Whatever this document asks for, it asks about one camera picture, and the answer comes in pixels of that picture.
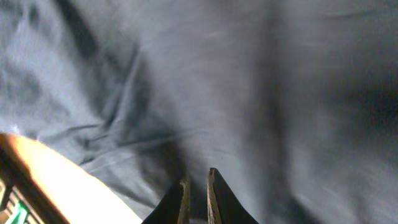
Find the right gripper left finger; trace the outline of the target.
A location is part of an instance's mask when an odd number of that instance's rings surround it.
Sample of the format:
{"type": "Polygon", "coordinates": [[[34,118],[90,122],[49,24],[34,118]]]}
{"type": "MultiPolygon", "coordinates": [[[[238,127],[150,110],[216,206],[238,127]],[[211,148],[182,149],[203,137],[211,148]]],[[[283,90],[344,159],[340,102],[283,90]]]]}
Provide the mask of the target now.
{"type": "Polygon", "coordinates": [[[176,180],[142,224],[189,224],[190,179],[176,180]]]}

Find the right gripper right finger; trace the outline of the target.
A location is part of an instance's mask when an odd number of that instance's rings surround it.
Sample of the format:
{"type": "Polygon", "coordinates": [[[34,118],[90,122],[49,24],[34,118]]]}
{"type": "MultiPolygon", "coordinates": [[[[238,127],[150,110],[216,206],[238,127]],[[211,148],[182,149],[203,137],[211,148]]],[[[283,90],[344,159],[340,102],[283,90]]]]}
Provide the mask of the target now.
{"type": "Polygon", "coordinates": [[[214,167],[208,173],[207,207],[209,224],[258,224],[214,167]]]}

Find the dark navy shorts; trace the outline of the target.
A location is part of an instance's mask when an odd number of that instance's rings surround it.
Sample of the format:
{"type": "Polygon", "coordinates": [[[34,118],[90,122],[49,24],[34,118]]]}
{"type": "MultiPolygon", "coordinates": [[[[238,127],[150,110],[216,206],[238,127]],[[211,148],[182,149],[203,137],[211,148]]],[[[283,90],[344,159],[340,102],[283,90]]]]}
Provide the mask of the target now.
{"type": "Polygon", "coordinates": [[[397,2],[2,1],[1,131],[140,218],[221,172],[259,223],[397,222],[397,2]]]}

